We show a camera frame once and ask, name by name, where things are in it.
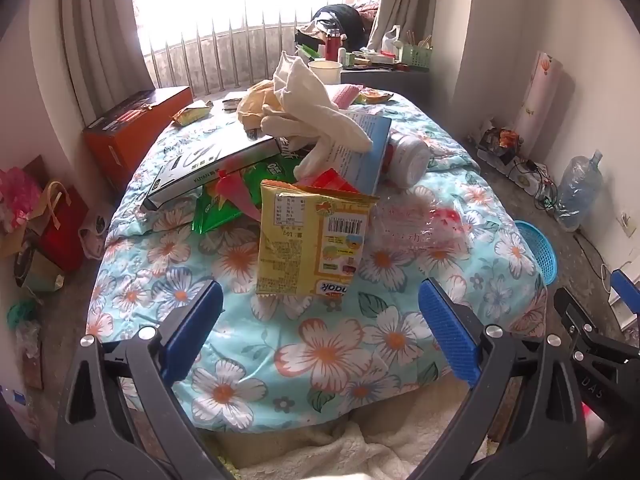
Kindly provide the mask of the red gift bag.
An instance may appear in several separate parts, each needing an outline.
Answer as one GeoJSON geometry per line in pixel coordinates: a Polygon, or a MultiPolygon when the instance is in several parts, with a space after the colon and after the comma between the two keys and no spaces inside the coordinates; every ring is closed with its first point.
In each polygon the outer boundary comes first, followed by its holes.
{"type": "Polygon", "coordinates": [[[77,271],[85,259],[79,229],[89,208],[76,188],[51,180],[42,192],[49,221],[39,237],[38,248],[64,273],[77,271]]]}

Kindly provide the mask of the floral blue quilt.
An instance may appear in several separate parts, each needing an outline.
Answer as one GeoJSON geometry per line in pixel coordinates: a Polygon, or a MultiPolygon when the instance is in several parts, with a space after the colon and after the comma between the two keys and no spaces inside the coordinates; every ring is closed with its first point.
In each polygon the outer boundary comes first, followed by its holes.
{"type": "Polygon", "coordinates": [[[266,226],[240,217],[200,233],[195,193],[145,210],[171,159],[242,133],[222,110],[166,128],[129,182],[108,228],[86,330],[101,342],[128,339],[217,282],[221,315],[174,385],[198,428],[320,424],[442,377],[446,360],[418,307],[428,279],[484,324],[544,330],[541,268],[469,153],[405,96],[368,113],[433,155],[408,190],[380,183],[370,214],[292,188],[267,192],[266,226]]]}

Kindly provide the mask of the pink plastic bag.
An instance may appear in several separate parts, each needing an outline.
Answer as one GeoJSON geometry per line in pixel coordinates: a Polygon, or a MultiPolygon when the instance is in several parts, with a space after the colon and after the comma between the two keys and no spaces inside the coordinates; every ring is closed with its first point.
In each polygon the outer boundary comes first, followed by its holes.
{"type": "Polygon", "coordinates": [[[1,171],[1,231],[9,234],[24,226],[35,210],[41,188],[23,169],[1,171]]]}

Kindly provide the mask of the orange cardboard box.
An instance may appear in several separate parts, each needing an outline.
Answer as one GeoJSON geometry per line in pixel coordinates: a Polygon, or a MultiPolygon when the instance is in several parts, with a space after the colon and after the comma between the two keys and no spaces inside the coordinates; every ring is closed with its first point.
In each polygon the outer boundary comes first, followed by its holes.
{"type": "Polygon", "coordinates": [[[88,125],[84,139],[116,192],[124,192],[142,159],[175,114],[193,102],[188,86],[137,92],[88,125]]]}

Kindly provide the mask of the white red-capped milk bottle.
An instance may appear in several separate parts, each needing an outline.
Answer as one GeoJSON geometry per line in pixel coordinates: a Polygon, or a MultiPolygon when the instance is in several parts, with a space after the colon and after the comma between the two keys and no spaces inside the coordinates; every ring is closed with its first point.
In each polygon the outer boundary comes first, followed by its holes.
{"type": "Polygon", "coordinates": [[[416,185],[426,173],[432,152],[418,136],[390,132],[383,158],[382,173],[398,188],[416,185]]]}

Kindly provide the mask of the left beige curtain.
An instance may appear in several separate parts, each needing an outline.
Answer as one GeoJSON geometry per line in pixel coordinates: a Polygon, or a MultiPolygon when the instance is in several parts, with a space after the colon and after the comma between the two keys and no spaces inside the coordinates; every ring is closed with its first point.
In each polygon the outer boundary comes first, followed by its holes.
{"type": "Polygon", "coordinates": [[[60,10],[66,63],[85,124],[154,88],[132,0],[61,0],[60,10]]]}

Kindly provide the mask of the dark grey cabinet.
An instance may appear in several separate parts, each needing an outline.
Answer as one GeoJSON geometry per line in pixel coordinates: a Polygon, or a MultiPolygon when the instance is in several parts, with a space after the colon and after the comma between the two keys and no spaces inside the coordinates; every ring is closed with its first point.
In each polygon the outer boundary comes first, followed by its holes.
{"type": "Polygon", "coordinates": [[[366,67],[341,72],[342,84],[361,84],[365,87],[399,93],[421,108],[425,108],[428,104],[429,82],[428,70],[415,67],[409,67],[408,70],[366,67]]]}

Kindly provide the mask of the red thermos bottle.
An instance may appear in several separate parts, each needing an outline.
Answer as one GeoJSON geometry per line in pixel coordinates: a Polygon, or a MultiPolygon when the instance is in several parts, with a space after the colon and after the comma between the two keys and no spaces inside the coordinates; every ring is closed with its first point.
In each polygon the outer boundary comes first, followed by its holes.
{"type": "Polygon", "coordinates": [[[324,57],[327,61],[338,61],[338,50],[342,46],[342,33],[338,28],[330,28],[326,31],[326,39],[324,40],[326,52],[324,57]]]}

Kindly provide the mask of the blue white medicine box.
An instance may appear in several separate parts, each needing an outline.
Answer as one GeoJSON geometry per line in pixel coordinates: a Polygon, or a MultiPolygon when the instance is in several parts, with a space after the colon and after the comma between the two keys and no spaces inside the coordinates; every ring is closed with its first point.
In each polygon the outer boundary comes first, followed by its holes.
{"type": "Polygon", "coordinates": [[[372,141],[372,148],[367,153],[359,153],[335,144],[321,172],[333,169],[358,192],[373,195],[378,186],[392,120],[361,112],[347,112],[346,115],[363,128],[372,141]]]}

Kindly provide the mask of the white cloth glove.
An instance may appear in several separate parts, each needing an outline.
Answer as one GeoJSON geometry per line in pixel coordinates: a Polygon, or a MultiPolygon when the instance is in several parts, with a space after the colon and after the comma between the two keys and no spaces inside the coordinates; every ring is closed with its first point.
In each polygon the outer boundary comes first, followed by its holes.
{"type": "Polygon", "coordinates": [[[333,103],[324,84],[303,60],[283,52],[272,83],[278,105],[262,107],[262,132],[288,140],[295,151],[314,144],[294,168],[296,180],[320,174],[334,146],[356,153],[371,151],[367,133],[333,103]]]}

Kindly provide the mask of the yellow snack packet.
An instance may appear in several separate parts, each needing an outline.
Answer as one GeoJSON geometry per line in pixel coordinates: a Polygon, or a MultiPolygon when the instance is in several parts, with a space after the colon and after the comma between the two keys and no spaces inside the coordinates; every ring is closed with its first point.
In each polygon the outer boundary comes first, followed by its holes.
{"type": "Polygon", "coordinates": [[[273,180],[262,181],[260,192],[256,294],[346,295],[378,199],[273,180]]]}

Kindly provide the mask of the black white box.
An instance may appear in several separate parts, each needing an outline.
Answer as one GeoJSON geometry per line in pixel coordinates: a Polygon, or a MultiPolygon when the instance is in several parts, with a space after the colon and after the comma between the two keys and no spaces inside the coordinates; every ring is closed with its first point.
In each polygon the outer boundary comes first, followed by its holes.
{"type": "Polygon", "coordinates": [[[280,141],[248,134],[240,125],[220,128],[204,140],[190,143],[171,155],[154,177],[143,206],[157,210],[174,198],[281,153],[280,141]]]}

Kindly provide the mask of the green chip bag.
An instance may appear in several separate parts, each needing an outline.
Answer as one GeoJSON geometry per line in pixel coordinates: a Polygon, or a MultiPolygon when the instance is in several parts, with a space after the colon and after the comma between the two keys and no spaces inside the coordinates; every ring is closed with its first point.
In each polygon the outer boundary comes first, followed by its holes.
{"type": "Polygon", "coordinates": [[[259,221],[262,180],[294,183],[293,170],[301,161],[295,154],[279,154],[207,183],[196,201],[192,230],[205,234],[242,216],[259,221]]]}

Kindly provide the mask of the small yellow-green snack packet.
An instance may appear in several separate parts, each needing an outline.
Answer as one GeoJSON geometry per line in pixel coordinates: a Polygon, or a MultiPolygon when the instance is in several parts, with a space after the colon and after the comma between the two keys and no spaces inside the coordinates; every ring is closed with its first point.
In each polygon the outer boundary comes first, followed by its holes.
{"type": "Polygon", "coordinates": [[[214,103],[212,101],[194,101],[172,116],[172,121],[180,128],[191,125],[207,117],[213,106],[214,103]]]}

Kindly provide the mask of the green plastic basket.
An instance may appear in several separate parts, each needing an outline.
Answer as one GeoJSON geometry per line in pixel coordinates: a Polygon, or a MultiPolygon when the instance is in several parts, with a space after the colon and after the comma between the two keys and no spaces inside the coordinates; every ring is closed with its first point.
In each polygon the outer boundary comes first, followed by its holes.
{"type": "Polygon", "coordinates": [[[432,53],[432,48],[404,44],[399,50],[399,62],[427,70],[430,67],[432,53]]]}

